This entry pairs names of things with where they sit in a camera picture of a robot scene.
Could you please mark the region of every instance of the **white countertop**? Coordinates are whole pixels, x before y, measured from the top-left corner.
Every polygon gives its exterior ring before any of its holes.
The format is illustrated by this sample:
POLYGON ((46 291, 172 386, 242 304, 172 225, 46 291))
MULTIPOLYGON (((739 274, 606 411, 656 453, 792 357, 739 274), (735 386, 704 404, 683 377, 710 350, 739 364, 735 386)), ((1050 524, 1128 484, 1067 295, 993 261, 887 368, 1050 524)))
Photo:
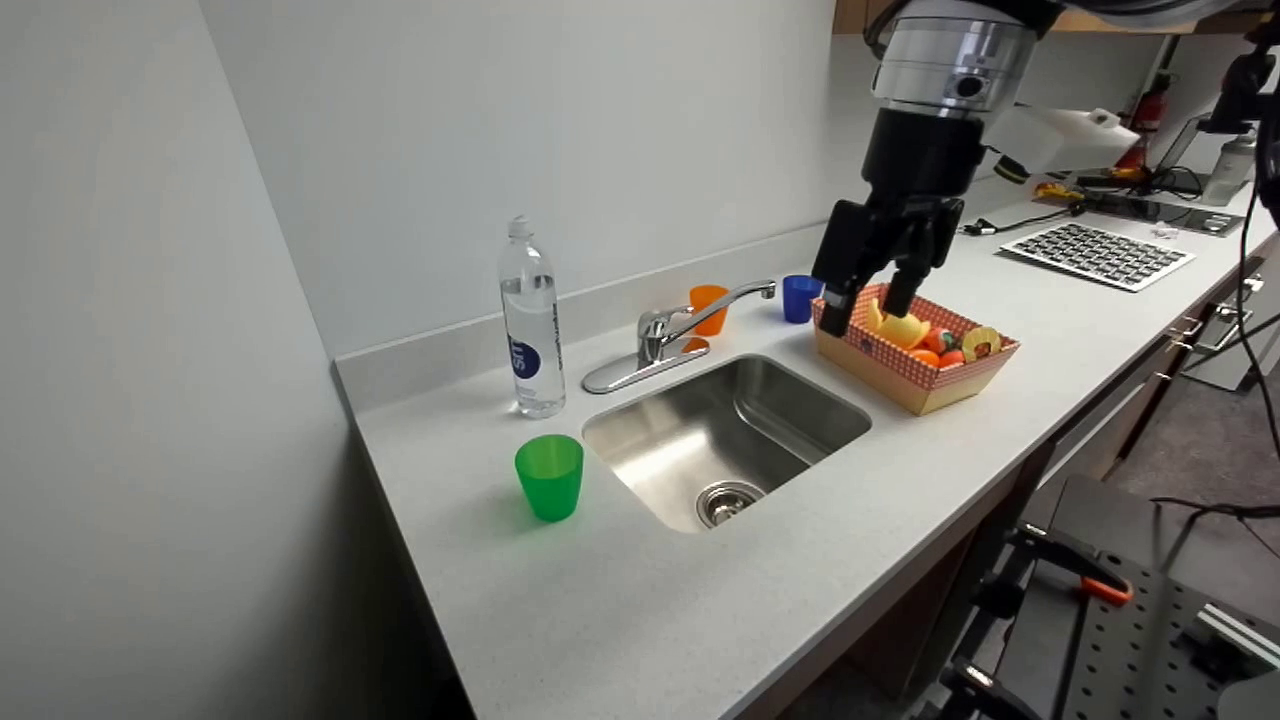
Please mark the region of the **white countertop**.
POLYGON ((731 307, 711 357, 618 398, 586 398, 578 382, 630 354, 632 329, 569 345, 569 410, 551 419, 509 416, 509 372, 360 411, 477 718, 726 718, 1235 267, 1235 235, 1178 234, 1198 261, 1128 295, 993 258, 1017 235, 958 235, 949 267, 923 284, 1022 339, 979 398, 937 416, 908 416, 831 372, 813 329, 759 301, 731 307), (871 431, 704 538, 670 534, 593 453, 579 513, 564 524, 528 515, 512 473, 528 438, 579 438, 598 411, 746 354, 862 404, 871 431))

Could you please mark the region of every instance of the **basket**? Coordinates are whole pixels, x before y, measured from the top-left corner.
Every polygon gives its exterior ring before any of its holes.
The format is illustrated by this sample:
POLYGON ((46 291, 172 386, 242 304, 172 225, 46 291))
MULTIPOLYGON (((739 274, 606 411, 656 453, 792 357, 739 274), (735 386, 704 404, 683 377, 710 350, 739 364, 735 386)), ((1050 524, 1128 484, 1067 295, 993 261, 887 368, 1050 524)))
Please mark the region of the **basket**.
MULTIPOLYGON (((945 326, 954 332, 967 332, 977 329, 977 322, 933 304, 923 295, 911 301, 911 313, 920 322, 945 326)), ((989 382, 1008 364, 1008 357, 1017 354, 1017 339, 1002 332, 1002 354, 973 359, 965 368, 929 368, 920 359, 911 359, 908 354, 902 354, 895 345, 868 338, 866 329, 848 326, 844 338, 827 338, 818 329, 818 354, 838 364, 848 377, 862 377, 866 386, 871 386, 876 391, 893 398, 895 404, 905 404, 908 411, 923 416, 949 404, 959 404, 977 391, 989 389, 989 382)))

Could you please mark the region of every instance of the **sink drain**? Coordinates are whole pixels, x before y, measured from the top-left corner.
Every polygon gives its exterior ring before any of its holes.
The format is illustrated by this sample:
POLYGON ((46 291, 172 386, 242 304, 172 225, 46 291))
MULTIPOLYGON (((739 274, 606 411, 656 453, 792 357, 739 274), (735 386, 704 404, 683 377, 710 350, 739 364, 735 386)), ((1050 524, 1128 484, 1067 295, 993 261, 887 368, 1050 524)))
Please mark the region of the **sink drain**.
POLYGON ((710 528, 715 528, 715 524, 726 524, 728 515, 751 507, 759 497, 765 497, 759 484, 720 482, 720 484, 710 484, 710 490, 696 497, 696 515, 702 515, 710 528))

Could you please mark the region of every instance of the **green cup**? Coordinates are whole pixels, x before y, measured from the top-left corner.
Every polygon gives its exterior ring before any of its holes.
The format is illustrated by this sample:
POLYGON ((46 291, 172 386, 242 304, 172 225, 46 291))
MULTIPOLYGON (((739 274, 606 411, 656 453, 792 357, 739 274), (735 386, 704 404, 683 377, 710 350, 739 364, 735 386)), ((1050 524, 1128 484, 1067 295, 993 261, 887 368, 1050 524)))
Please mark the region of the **green cup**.
POLYGON ((578 513, 586 484, 586 446, 571 438, 535 438, 518 453, 518 475, 531 515, 557 524, 578 513))

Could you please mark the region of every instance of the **sink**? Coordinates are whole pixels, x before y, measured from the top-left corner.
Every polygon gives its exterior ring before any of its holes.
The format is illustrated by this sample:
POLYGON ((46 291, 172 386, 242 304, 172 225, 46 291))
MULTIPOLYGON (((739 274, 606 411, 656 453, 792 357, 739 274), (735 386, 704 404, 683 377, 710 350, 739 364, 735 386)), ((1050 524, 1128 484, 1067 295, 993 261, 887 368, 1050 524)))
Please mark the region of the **sink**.
POLYGON ((765 357, 593 416, 586 442, 675 534, 710 534, 871 427, 765 357))

